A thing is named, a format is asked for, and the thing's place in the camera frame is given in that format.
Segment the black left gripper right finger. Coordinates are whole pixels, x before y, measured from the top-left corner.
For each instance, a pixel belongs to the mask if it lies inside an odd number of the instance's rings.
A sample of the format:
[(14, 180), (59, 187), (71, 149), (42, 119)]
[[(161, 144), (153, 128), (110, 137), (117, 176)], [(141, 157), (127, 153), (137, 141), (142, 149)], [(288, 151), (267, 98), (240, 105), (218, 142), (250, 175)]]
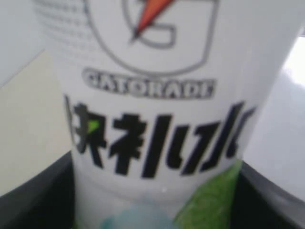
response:
[(242, 163), (232, 205), (231, 229), (303, 229), (305, 202)]

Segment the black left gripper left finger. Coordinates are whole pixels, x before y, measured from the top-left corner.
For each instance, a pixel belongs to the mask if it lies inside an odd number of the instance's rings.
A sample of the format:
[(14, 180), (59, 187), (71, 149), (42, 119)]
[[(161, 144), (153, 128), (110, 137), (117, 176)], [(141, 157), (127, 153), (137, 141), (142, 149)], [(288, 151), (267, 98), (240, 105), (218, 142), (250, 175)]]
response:
[(0, 197), (2, 229), (71, 229), (74, 177), (68, 152), (29, 181)]

